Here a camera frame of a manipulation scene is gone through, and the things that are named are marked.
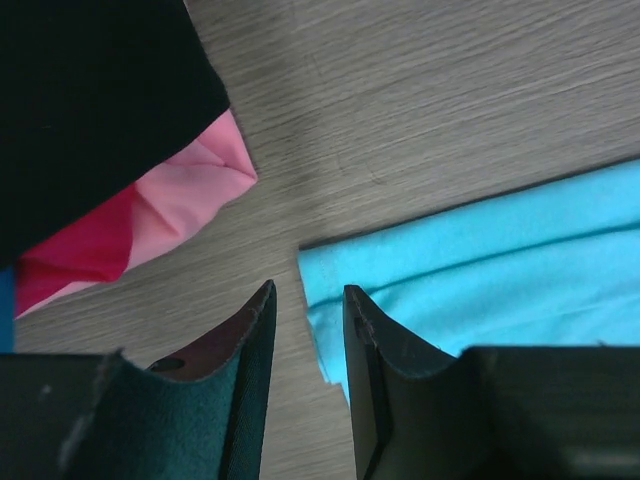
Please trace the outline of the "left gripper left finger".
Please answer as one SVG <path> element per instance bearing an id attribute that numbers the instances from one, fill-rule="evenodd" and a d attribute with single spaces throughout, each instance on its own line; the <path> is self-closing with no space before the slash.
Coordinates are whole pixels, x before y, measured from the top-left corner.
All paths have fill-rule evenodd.
<path id="1" fill-rule="evenodd" d="M 277 294 L 142 369 L 106 354 L 1 358 L 5 479 L 256 479 Z"/>

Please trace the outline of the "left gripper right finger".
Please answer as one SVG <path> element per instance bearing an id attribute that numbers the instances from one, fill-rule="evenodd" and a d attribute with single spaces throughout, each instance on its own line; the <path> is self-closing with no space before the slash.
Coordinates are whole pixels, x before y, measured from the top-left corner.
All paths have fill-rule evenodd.
<path id="1" fill-rule="evenodd" d="M 343 297 L 361 479 L 635 479 L 635 347 L 476 346 L 451 356 L 358 286 Z"/>

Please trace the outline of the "turquoise t shirt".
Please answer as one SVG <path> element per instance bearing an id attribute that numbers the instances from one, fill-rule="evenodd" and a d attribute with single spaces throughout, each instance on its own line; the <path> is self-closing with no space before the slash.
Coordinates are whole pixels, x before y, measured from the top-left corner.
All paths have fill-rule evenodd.
<path id="1" fill-rule="evenodd" d="M 639 341 L 639 164 L 489 198 L 299 254 L 317 362 L 346 386 L 343 290 L 441 350 Z"/>

